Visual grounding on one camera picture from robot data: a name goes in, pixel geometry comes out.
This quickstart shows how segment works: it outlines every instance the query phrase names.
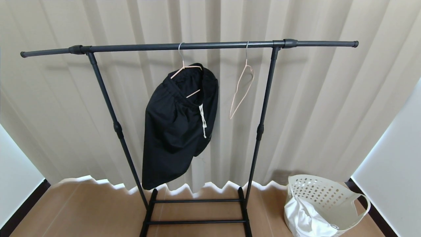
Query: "baseboard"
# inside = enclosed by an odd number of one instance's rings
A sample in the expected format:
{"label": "baseboard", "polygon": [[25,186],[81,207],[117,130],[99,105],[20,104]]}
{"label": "baseboard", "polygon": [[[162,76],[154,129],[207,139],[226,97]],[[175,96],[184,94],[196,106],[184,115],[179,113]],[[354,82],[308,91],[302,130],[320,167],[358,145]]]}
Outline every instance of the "baseboard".
{"label": "baseboard", "polygon": [[50,186],[50,183],[44,179],[44,181],[32,192],[32,194],[24,201],[24,203],[0,229],[1,237],[9,237],[12,234],[15,228],[19,225],[19,223],[23,220],[23,218],[28,214],[35,203],[38,202],[38,200]]}
{"label": "baseboard", "polygon": [[[355,184],[355,182],[352,180],[352,178],[350,178],[349,181],[346,182],[346,185],[354,193],[366,195]],[[361,203],[361,205],[365,209],[367,209],[367,201],[365,200],[365,198],[359,197],[358,201]],[[381,232],[383,232],[384,236],[386,236],[386,237],[398,237],[398,235],[393,231],[393,229],[390,227],[390,225],[384,220],[383,216],[380,215],[380,213],[378,212],[378,210],[376,209],[376,207],[374,205],[371,205],[371,208],[370,208],[370,211],[368,211],[368,214],[371,216],[373,221],[379,227]]]}

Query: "curtain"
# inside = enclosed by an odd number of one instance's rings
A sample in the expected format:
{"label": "curtain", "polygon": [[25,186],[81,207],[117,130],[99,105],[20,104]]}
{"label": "curtain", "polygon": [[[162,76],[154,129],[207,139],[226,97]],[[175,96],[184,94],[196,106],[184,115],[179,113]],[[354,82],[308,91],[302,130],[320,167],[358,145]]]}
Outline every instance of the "curtain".
{"label": "curtain", "polygon": [[[358,48],[280,51],[254,181],[307,173],[346,181],[386,130],[421,76],[421,1],[127,0],[1,1],[0,122],[51,182],[91,175],[135,186],[86,56],[23,59],[20,51],[72,45],[281,40],[358,40]],[[271,49],[248,49],[251,89],[229,108],[245,49],[182,51],[218,78],[212,140],[168,184],[219,187],[248,180]],[[177,51],[97,53],[141,176],[144,111],[154,89],[181,67]],[[250,75],[240,84],[244,95]]]}

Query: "wooden floor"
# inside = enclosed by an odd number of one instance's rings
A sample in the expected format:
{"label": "wooden floor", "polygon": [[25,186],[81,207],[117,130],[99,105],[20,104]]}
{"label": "wooden floor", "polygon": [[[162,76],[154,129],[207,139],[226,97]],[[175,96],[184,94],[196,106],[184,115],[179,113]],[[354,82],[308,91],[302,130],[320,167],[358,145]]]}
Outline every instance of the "wooden floor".
{"label": "wooden floor", "polygon": [[[238,198],[237,190],[227,186],[222,193],[204,187],[198,198]],[[159,190],[158,199],[192,198],[189,189],[172,195]],[[254,237],[292,237],[283,219],[286,191],[284,186],[268,185],[264,190],[252,187],[248,215]],[[359,212],[363,207],[358,203]],[[115,189],[95,180],[62,182],[47,190],[15,229],[11,237],[138,237],[145,215],[139,192]],[[156,204],[152,220],[241,219],[239,204],[177,203]],[[194,224],[151,226],[149,237],[222,237],[244,236],[242,224]],[[344,237],[384,236],[370,216],[342,235]]]}

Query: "accordion partition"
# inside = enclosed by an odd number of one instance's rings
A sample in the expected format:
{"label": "accordion partition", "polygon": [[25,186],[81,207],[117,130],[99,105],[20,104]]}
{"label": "accordion partition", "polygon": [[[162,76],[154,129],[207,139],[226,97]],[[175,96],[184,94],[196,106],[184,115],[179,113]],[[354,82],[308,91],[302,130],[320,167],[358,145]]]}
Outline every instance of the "accordion partition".
{"label": "accordion partition", "polygon": [[[94,53],[96,52],[117,52],[117,51],[154,51],[154,50],[177,50],[179,48],[178,43],[167,43],[167,44],[140,44],[140,45],[110,45],[110,46],[82,46],[76,45],[69,48],[49,49],[40,51],[28,51],[21,52],[23,58],[32,56],[52,55],[52,54],[86,54],[89,62],[95,72],[96,79],[98,81],[101,92],[104,96],[105,103],[108,107],[109,113],[113,121],[114,131],[120,140],[127,162],[130,166],[133,178],[139,189],[142,201],[146,208],[146,216],[143,221],[142,230],[140,237],[146,237],[148,228],[150,225],[159,224],[215,224],[215,223],[243,223],[245,235],[251,237],[250,222],[247,214],[247,203],[250,197],[250,185],[253,180],[254,169],[256,167],[257,155],[259,151],[260,141],[264,132],[264,120],[266,115],[267,103],[269,100],[269,93],[272,84],[273,73],[275,69],[276,59],[278,51],[282,48],[294,48],[294,47],[309,47],[309,46],[324,46],[324,47],[357,47],[358,41],[298,41],[294,39],[284,40],[273,40],[273,41],[250,41],[250,42],[214,42],[214,43],[183,43],[180,49],[219,49],[219,48],[272,48],[272,56],[269,67],[269,74],[266,83],[266,91],[264,94],[262,112],[260,117],[260,123],[257,127],[256,145],[253,153],[253,160],[251,163],[251,169],[248,179],[248,188],[246,195],[241,187],[238,188],[238,199],[188,199],[188,200],[157,200],[157,189],[152,191],[149,203],[145,197],[142,189],[139,177],[133,164],[133,160],[130,156],[129,149],[127,148],[126,141],[120,123],[117,120],[111,101],[109,99],[107,89],[105,88],[104,81],[102,80],[101,72],[99,71],[98,64],[95,59]],[[191,220],[191,221],[152,221],[152,212],[155,203],[186,203],[186,202],[238,202],[240,204],[242,219],[239,220]]]}

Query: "clothes hanger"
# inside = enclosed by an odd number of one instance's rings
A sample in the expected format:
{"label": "clothes hanger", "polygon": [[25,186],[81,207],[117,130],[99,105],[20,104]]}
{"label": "clothes hanger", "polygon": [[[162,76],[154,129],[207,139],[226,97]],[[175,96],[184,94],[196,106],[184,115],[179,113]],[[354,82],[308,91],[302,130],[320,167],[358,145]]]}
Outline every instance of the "clothes hanger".
{"label": "clothes hanger", "polygon": [[[251,66],[247,64],[247,48],[248,48],[248,42],[249,42],[249,41],[247,41],[247,45],[245,46],[245,66],[244,66],[244,69],[243,69],[243,70],[242,70],[242,72],[241,72],[240,78],[238,79],[238,82],[237,82],[237,89],[235,90],[235,93],[234,93],[234,98],[232,99],[232,103],[231,103],[231,108],[229,109],[229,119],[230,119],[230,120],[231,120],[231,119],[232,119],[232,117],[234,116],[234,114],[235,114],[235,112],[237,111],[238,107],[241,105],[241,102],[242,102],[242,101],[244,100],[244,98],[247,96],[247,93],[248,93],[248,91],[250,90],[251,84],[253,83],[253,80],[254,80],[254,71],[253,71],[253,68],[251,68]],[[241,78],[242,78],[242,76],[243,76],[243,74],[244,74],[244,72],[245,72],[245,69],[246,69],[247,67],[249,67],[249,68],[250,68],[250,73],[251,73],[251,75],[252,75],[252,77],[251,77],[251,82],[250,82],[250,84],[248,85],[248,88],[247,88],[247,91],[245,92],[245,95],[242,97],[242,99],[241,99],[241,100],[240,100],[240,102],[238,103],[237,107],[235,108],[234,112],[231,114],[231,111],[232,111],[232,106],[234,105],[235,96],[237,95],[237,92],[238,92],[238,86],[239,86],[239,84],[240,84]]]}
{"label": "clothes hanger", "polygon": [[[181,52],[180,52],[180,46],[181,46],[181,44],[182,43],[180,43],[180,45],[179,45],[179,54],[180,54],[180,56],[181,56],[181,59],[183,60],[183,67],[182,68],[180,68],[180,70],[178,70],[174,75],[172,75],[170,78],[171,79],[173,79],[179,72],[181,72],[184,68],[192,68],[192,67],[198,67],[198,68],[200,68],[201,70],[202,70],[202,67],[201,66],[185,66],[184,65],[184,57],[183,57],[183,55],[181,54]],[[197,91],[195,91],[195,92],[193,92],[193,93],[191,93],[190,95],[188,95],[186,98],[189,98],[190,96],[192,96],[192,95],[194,95],[194,94],[196,94],[196,93],[198,93],[200,91],[200,89],[198,89]]]}

